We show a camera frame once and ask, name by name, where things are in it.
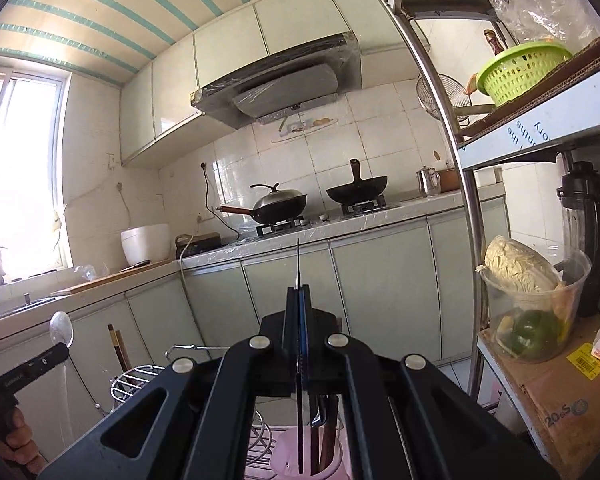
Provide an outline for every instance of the green plastic basket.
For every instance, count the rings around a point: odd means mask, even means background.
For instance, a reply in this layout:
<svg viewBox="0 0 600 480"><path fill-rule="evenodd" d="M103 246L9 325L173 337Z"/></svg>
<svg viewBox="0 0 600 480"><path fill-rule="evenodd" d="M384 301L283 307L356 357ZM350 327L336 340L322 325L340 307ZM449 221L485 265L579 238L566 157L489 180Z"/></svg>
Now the green plastic basket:
<svg viewBox="0 0 600 480"><path fill-rule="evenodd" d="M571 53L566 48L547 41L512 46L478 72L478 90L500 106L522 95L570 57Z"/></svg>

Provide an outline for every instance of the black wok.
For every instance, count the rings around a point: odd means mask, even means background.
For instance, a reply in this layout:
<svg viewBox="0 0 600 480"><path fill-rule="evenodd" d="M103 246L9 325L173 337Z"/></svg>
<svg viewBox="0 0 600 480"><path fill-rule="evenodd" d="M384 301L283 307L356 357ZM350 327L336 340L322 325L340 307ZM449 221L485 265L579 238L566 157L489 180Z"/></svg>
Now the black wok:
<svg viewBox="0 0 600 480"><path fill-rule="evenodd" d="M352 158L350 161L351 173L353 173L353 182L343 186L331 187L327 190L329 197L344 205L352 205L360 202L373 200L381 194L386 187L385 176L375 176L373 178L360 177L360 161Z"/></svg>
<svg viewBox="0 0 600 480"><path fill-rule="evenodd" d="M254 184L251 187L258 186L264 185ZM222 211L224 213L248 215L257 223L263 225L275 224L277 222L282 222L300 216L302 211L304 211L304 206L306 206L306 195L301 194L295 189L278 190L278 186L279 184L276 184L275 186L264 186L269 187L271 193L258 200L254 209L233 207L228 205L220 206L217 209L218 211Z"/></svg>

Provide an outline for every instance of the bottle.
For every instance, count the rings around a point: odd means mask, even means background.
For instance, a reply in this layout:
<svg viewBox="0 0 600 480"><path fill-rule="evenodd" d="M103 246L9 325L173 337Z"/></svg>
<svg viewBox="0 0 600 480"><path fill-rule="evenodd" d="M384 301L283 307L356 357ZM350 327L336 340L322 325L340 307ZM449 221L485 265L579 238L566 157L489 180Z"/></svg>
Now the bottle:
<svg viewBox="0 0 600 480"><path fill-rule="evenodd" d="M504 52L504 47L498 41L494 30L491 30L490 28L485 29L484 37L487 39L487 43L491 45L494 55L497 56L499 53Z"/></svg>

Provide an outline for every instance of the human hand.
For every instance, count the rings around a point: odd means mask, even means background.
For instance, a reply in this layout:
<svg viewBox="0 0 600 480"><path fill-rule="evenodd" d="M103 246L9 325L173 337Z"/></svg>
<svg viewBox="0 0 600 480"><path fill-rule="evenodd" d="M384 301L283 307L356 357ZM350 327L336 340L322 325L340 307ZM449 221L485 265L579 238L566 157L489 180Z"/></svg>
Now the human hand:
<svg viewBox="0 0 600 480"><path fill-rule="evenodd" d="M31 439L33 432L25 423L24 415L18 408L13 410L13 427L15 429L7 435L8 446L0 441L0 456L5 460L26 465L31 473L39 474L46 465L46 461L40 455L36 443Z"/></svg>

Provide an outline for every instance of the dish rack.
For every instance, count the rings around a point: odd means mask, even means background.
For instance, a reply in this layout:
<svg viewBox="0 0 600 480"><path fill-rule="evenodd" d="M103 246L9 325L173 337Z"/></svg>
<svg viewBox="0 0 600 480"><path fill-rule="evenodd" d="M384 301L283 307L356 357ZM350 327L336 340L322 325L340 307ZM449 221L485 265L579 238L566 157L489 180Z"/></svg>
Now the dish rack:
<svg viewBox="0 0 600 480"><path fill-rule="evenodd" d="M168 362L172 362L171 353L176 349L187 350L228 350L228 347L206 347L197 345L174 345L165 353ZM110 388L111 397L113 397L115 410L149 381L156 377L163 366L141 365L124 372L116 377ZM254 422L251 425L251 437L249 439L249 448L247 450L247 462L244 477L250 480L272 480L276 474L269 466L271 453L276 447L276 436L287 430L286 426L270 426L266 423L262 414L254 410Z"/></svg>

